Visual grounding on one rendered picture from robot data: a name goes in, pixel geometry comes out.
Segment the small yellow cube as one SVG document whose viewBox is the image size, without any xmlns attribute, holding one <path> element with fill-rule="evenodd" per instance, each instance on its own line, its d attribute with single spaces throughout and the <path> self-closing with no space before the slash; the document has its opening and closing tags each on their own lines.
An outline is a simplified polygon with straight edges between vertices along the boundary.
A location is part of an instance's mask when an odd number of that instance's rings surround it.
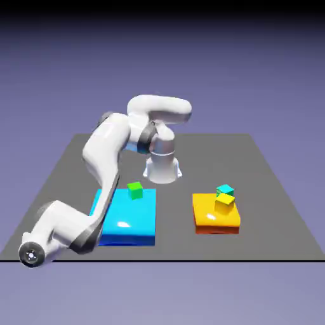
<svg viewBox="0 0 325 325">
<path fill-rule="evenodd" d="M 215 198 L 215 211 L 224 215 L 229 214 L 235 206 L 235 197 L 220 193 Z"/>
</svg>

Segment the large orange box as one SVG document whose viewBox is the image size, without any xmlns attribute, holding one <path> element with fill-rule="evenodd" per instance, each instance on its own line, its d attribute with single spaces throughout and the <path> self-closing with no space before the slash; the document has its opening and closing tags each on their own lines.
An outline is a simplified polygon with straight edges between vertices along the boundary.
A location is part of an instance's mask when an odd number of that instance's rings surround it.
<svg viewBox="0 0 325 325">
<path fill-rule="evenodd" d="M 192 194 L 192 209 L 196 234 L 238 234 L 241 217 L 236 202 L 233 210 L 227 214 L 215 211 L 216 194 Z"/>
</svg>

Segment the small green cube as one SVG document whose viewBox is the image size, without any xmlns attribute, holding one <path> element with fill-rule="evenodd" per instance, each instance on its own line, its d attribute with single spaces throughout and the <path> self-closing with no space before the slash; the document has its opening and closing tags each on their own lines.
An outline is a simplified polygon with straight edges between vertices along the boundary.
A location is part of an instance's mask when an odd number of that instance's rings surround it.
<svg viewBox="0 0 325 325">
<path fill-rule="evenodd" d="M 128 194 L 132 200 L 141 199 L 143 197 L 143 187 L 140 182 L 132 182 L 127 184 Z"/>
</svg>

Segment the large blue box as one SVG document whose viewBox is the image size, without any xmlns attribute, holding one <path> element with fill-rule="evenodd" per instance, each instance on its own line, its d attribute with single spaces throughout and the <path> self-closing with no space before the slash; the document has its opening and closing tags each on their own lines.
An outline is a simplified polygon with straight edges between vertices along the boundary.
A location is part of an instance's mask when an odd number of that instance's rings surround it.
<svg viewBox="0 0 325 325">
<path fill-rule="evenodd" d="M 156 190 L 144 189 L 132 199 L 127 189 L 117 189 L 103 223 L 99 246 L 154 246 Z"/>
</svg>

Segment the small teal cube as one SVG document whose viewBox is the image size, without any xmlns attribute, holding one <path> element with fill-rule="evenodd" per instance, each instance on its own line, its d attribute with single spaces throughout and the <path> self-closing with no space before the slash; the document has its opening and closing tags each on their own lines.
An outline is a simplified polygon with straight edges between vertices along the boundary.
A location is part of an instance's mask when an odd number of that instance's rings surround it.
<svg viewBox="0 0 325 325">
<path fill-rule="evenodd" d="M 233 196 L 234 189 L 228 184 L 223 184 L 223 185 L 217 186 L 216 187 L 216 196 L 219 196 L 220 194 L 227 194 L 228 196 Z"/>
</svg>

